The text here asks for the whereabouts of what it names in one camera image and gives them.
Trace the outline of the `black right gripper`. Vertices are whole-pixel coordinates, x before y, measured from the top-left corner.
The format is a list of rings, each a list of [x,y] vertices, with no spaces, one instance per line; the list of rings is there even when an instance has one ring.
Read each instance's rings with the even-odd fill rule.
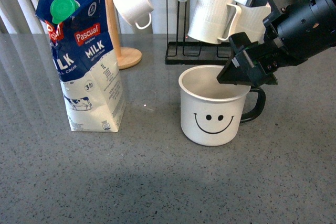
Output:
[[[274,72],[304,62],[293,57],[284,47],[278,47],[274,41],[251,42],[245,32],[231,35],[229,42],[234,56],[227,60],[216,77],[220,84],[275,86],[278,80]]]

